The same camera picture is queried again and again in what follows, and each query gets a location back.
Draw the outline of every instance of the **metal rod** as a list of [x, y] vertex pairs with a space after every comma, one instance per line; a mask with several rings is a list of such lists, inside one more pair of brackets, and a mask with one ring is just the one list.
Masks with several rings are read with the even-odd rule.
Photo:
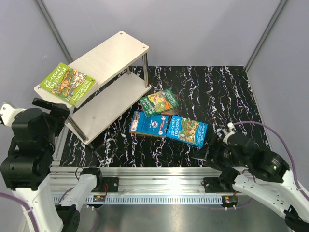
[[149, 75], [148, 75], [148, 59], [147, 53], [143, 55], [143, 69], [144, 69], [144, 78], [145, 78], [145, 87], [149, 87]]
[[283, 9], [286, 5], [286, 3], [288, 2], [289, 0], [281, 0], [280, 3], [278, 4], [277, 6], [277, 9], [275, 10], [274, 14], [272, 15], [271, 17], [271, 20], [270, 22], [268, 23], [262, 37], [260, 38], [259, 42], [257, 43], [257, 46], [255, 47], [248, 63], [246, 64], [245, 66], [245, 70], [248, 71], [252, 65], [252, 63], [254, 62], [257, 54], [259, 53], [259, 51], [261, 50], [264, 42], [266, 41], [269, 33], [271, 32], [271, 30], [273, 29], [277, 19], [279, 18], [279, 16], [281, 15], [281, 13], [283, 12]]
[[84, 132], [81, 130], [81, 128], [76, 124], [76, 122], [74, 121], [74, 119], [69, 116], [67, 118], [67, 123], [70, 123], [72, 125], [72, 127], [74, 128], [74, 130], [76, 130], [76, 132], [78, 133], [78, 135], [82, 138], [82, 140], [84, 142], [88, 141], [88, 137], [84, 134]]
[[131, 74], [131, 71], [130, 71], [130, 68], [129, 68], [129, 67], [127, 67], [127, 69], [126, 69], [126, 73], [127, 73], [128, 75], [130, 75], [130, 74]]
[[36, 4], [38, 5], [41, 13], [43, 14], [52, 34], [54, 35], [62, 53], [64, 54], [64, 56], [66, 57], [66, 59], [68, 60], [69, 63], [72, 63], [74, 60], [71, 56], [71, 54], [69, 53], [66, 45], [64, 44], [60, 34], [59, 34], [59, 31], [57, 30], [57, 27], [52, 19], [52, 17], [50, 16], [43, 0], [34, 0], [36, 2]]

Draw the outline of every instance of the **book cover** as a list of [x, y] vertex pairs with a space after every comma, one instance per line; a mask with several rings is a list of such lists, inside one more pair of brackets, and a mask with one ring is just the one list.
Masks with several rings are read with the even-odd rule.
[[54, 71], [40, 83], [40, 86], [59, 98], [76, 105], [90, 88], [95, 79], [69, 67], [64, 63], [58, 64]]
[[140, 103], [147, 117], [175, 109], [179, 106], [170, 88], [142, 97]]
[[[177, 103], [179, 104], [179, 94], [174, 94], [174, 96], [176, 98]], [[172, 110], [168, 110], [168, 111], [162, 112], [161, 114], [162, 115], [173, 116], [173, 115], [178, 115], [178, 113], [179, 113], [179, 107], [177, 107], [175, 109], [172, 109]]]
[[135, 111], [130, 126], [130, 133], [165, 137], [168, 116], [155, 115], [146, 117], [144, 112]]
[[201, 147], [206, 130], [206, 123], [173, 115], [166, 137]]

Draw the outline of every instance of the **white wall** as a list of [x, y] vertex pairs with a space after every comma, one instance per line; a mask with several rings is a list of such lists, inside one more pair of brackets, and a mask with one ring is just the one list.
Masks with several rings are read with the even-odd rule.
[[[264, 122], [287, 142], [300, 182], [309, 189], [309, 1], [287, 3], [249, 70]], [[273, 149], [288, 159], [270, 132]]]
[[123, 30], [149, 65], [245, 65], [279, 1], [44, 0], [74, 59]]
[[[0, 105], [3, 101], [31, 107], [33, 88], [59, 62], [66, 62], [33, 0], [0, 1]], [[13, 133], [0, 125], [0, 164], [7, 157]], [[0, 191], [6, 189], [0, 175]], [[22, 208], [0, 198], [0, 231], [16, 232]]]

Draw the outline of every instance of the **green book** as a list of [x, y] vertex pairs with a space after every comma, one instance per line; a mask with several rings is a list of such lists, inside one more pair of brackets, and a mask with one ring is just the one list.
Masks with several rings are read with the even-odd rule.
[[140, 103], [147, 117], [175, 109], [179, 106], [170, 88], [142, 97]]
[[79, 107], [92, 92], [89, 90], [96, 85], [95, 79], [83, 74], [64, 63], [58, 64], [48, 77], [40, 83], [41, 88]]

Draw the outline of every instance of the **black tabletop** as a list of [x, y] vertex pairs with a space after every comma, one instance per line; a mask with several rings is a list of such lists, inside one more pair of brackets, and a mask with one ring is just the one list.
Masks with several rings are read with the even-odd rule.
[[[143, 78], [142, 67], [131, 67], [131, 71]], [[219, 135], [222, 134], [222, 127], [228, 122], [248, 120], [261, 122], [247, 74], [242, 66], [149, 67], [149, 78], [152, 89], [147, 95], [171, 88], [173, 93], [179, 94], [179, 116], [208, 123]], [[99, 94], [106, 86], [94, 95]], [[129, 125], [136, 110], [142, 111], [139, 102], [133, 104], [98, 136], [94, 141], [98, 147], [96, 153], [69, 131], [60, 165], [202, 166], [200, 161], [190, 158], [190, 154], [198, 150], [195, 146], [169, 138], [129, 133]], [[268, 146], [263, 128], [244, 125], [239, 126], [238, 131], [252, 137], [259, 146]]]

